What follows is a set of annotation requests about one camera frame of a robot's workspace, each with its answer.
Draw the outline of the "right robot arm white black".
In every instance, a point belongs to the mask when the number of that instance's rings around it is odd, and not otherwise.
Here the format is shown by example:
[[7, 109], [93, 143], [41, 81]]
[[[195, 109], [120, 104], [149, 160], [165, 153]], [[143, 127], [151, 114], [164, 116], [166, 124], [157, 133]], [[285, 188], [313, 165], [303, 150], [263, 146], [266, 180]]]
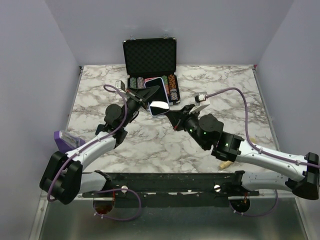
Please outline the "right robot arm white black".
[[194, 105], [170, 110], [165, 116], [175, 131], [187, 132], [205, 151], [221, 161], [246, 163], [268, 172], [245, 172], [230, 183], [230, 191], [241, 196], [260, 189], [284, 190], [295, 196], [318, 200], [320, 196], [320, 158], [309, 152], [295, 155], [250, 143], [244, 138], [225, 132], [224, 124], [211, 113], [192, 113]]

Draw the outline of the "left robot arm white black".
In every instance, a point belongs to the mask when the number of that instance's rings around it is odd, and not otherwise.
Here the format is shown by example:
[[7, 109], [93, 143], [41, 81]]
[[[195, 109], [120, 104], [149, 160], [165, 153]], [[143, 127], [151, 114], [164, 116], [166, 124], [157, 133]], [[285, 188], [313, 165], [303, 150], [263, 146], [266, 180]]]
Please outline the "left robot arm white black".
[[160, 87], [143, 89], [127, 88], [125, 93], [115, 89], [123, 106], [110, 104], [105, 109], [105, 124], [100, 132], [84, 145], [66, 153], [53, 153], [39, 183], [41, 190], [47, 193], [49, 202], [60, 201], [64, 205], [72, 202], [81, 191], [82, 174], [86, 167], [97, 158], [118, 147], [125, 139], [125, 127], [138, 116], [140, 108], [150, 104]]

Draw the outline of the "black smartphone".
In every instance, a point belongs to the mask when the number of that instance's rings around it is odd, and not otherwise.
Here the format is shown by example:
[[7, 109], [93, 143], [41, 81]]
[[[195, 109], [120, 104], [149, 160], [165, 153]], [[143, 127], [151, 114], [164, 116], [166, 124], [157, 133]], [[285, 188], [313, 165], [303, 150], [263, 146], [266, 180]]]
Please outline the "black smartphone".
[[155, 116], [164, 115], [170, 110], [169, 99], [162, 77], [150, 79], [144, 83], [145, 88], [159, 87], [148, 104], [150, 114]]

